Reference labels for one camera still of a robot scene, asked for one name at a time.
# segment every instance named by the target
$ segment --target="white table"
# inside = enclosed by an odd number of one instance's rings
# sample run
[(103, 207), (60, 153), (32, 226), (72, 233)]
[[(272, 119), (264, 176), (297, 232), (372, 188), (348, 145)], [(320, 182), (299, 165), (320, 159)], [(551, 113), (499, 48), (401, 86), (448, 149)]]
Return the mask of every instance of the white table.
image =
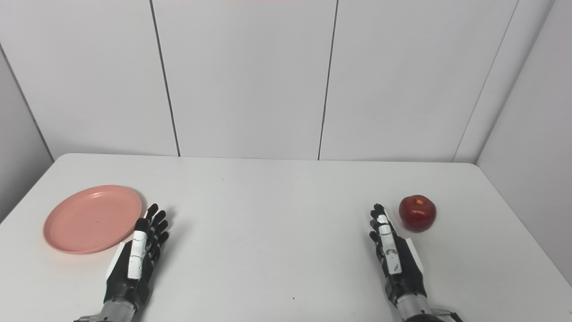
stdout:
[[(413, 239), (433, 306), (465, 322), (572, 321), (572, 288), (473, 165), (87, 154), (59, 158), (0, 225), (2, 321), (99, 311), (115, 248), (69, 255), (42, 238), (53, 207), (99, 184), (172, 219), (143, 321), (399, 321), (368, 237), (376, 202)], [(411, 194), (437, 205), (424, 233), (396, 217)]]

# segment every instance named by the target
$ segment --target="red apple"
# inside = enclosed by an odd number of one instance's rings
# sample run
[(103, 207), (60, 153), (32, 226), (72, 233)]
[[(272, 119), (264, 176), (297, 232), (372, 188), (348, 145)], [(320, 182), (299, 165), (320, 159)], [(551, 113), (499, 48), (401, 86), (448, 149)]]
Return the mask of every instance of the red apple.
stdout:
[(433, 201), (424, 195), (410, 195), (399, 204), (399, 216), (405, 228), (419, 233), (433, 225), (437, 209)]

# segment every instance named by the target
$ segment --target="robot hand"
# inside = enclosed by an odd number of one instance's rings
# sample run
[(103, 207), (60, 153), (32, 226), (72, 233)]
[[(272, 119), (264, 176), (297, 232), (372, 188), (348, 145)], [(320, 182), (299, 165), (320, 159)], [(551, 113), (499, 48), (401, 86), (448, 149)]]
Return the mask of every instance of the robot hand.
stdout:
[(149, 300), (149, 280), (169, 238), (165, 211), (152, 204), (135, 223), (133, 239), (120, 245), (117, 261), (107, 279), (104, 307), (99, 315), (82, 316), (75, 322), (130, 322)]
[(375, 243), (375, 252), (387, 280), (386, 295), (399, 310), (403, 322), (443, 322), (438, 316), (450, 316), (462, 322), (455, 312), (429, 307), (413, 243), (397, 235), (384, 207), (375, 204), (371, 217), (370, 225), (374, 230), (370, 232), (370, 238)]

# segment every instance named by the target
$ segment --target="panel seam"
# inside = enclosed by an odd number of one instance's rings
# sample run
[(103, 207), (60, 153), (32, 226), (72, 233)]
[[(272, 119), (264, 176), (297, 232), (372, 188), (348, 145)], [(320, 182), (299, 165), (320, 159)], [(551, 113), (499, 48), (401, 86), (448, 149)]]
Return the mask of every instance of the panel seam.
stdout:
[(46, 139), (43, 136), (43, 133), (39, 128), (38, 122), (36, 121), (34, 114), (32, 113), (32, 110), (30, 108), (30, 104), (28, 104), (28, 100), (26, 99), (26, 96), (24, 95), (22, 87), (20, 86), (20, 82), (16, 78), (16, 74), (14, 73), (14, 69), (12, 68), (12, 65), (10, 65), (10, 61), (8, 60), (8, 56), (6, 55), (6, 52), (4, 51), (2, 44), (0, 44), (0, 54), (6, 60), (6, 64), (8, 65), (8, 70), (10, 71), (10, 74), (12, 75), (12, 78), (14, 79), (14, 82), (16, 83), (16, 87), (18, 88), (18, 91), (20, 92), (20, 96), (22, 96), (22, 100), (24, 101), (24, 105), (26, 106), (26, 109), (28, 110), (28, 113), (30, 114), (32, 122), (34, 122), (34, 126), (36, 127), (36, 130), (38, 131), (38, 134), (39, 134), (39, 138), (42, 140), (42, 144), (44, 145), (44, 147), (46, 147), (46, 151), (47, 151), (47, 154), (50, 156), (51, 162), (54, 163), (54, 156), (51, 154), (50, 148), (47, 146)]
[(326, 108), (326, 105), (328, 103), (329, 75), (330, 75), (330, 71), (332, 69), (333, 41), (334, 41), (334, 38), (336, 36), (337, 7), (338, 7), (339, 3), (340, 3), (340, 0), (336, 0), (336, 12), (333, 16), (332, 44), (329, 48), (328, 76), (327, 76), (326, 82), (325, 82), (324, 111), (322, 113), (322, 123), (321, 123), (321, 129), (320, 129), (320, 144), (318, 146), (318, 160), (320, 160), (321, 143), (322, 143), (322, 138), (324, 136), (325, 108)]
[(479, 104), (479, 100), (480, 100), (480, 97), (481, 97), (481, 95), (482, 95), (482, 93), (483, 93), (484, 86), (487, 84), (488, 77), (489, 77), (489, 75), (491, 74), (491, 70), (492, 70), (493, 66), (495, 65), (496, 57), (498, 56), (498, 54), (499, 54), (499, 52), (500, 52), (500, 50), (501, 50), (502, 43), (503, 43), (504, 40), (505, 40), (505, 36), (506, 36), (507, 31), (509, 30), (510, 23), (513, 21), (514, 13), (517, 11), (517, 7), (518, 7), (518, 3), (519, 3), (519, 2), (520, 2), (520, 0), (517, 0), (516, 4), (514, 5), (514, 9), (513, 9), (513, 12), (512, 12), (511, 15), (510, 15), (509, 22), (508, 22), (507, 25), (506, 25), (505, 32), (503, 33), (502, 38), (500, 39), (500, 43), (499, 43), (499, 45), (498, 45), (498, 47), (497, 47), (497, 49), (496, 49), (495, 56), (494, 56), (494, 58), (492, 59), (491, 66), (489, 67), (488, 72), (487, 72), (487, 76), (484, 78), (483, 85), (482, 85), (481, 88), (480, 88), (479, 95), (477, 96), (476, 101), (475, 101), (475, 105), (472, 107), (471, 115), (470, 115), (469, 118), (468, 118), (467, 125), (465, 126), (465, 129), (464, 129), (464, 131), (463, 131), (463, 135), (461, 135), (461, 139), (459, 140), (459, 144), (457, 144), (457, 149), (455, 150), (455, 153), (453, 154), (453, 158), (451, 159), (451, 162), (453, 162), (453, 161), (455, 160), (455, 158), (457, 157), (457, 153), (459, 152), (459, 149), (460, 149), (460, 147), (461, 147), (461, 143), (463, 142), (463, 139), (464, 139), (464, 137), (465, 137), (465, 134), (467, 133), (468, 126), (469, 126), (469, 124), (471, 124), (472, 116), (475, 114), (476, 106)]
[(159, 29), (157, 28), (157, 19), (155, 18), (155, 8), (153, 6), (153, 0), (149, 0), (149, 6), (151, 6), (151, 16), (153, 17), (153, 27), (155, 28), (155, 36), (157, 38), (157, 49), (159, 50), (159, 60), (161, 61), (161, 70), (163, 72), (163, 81), (165, 83), (165, 92), (167, 94), (167, 102), (169, 103), (169, 113), (171, 116), (171, 125), (173, 126), (173, 135), (175, 138), (175, 145), (177, 146), (177, 155), (181, 156), (181, 150), (179, 148), (177, 127), (175, 126), (175, 118), (173, 114), (173, 105), (171, 103), (171, 94), (169, 92), (169, 83), (167, 82), (167, 73), (165, 71), (165, 61), (163, 60), (163, 51), (161, 49), (161, 40), (159, 39)]

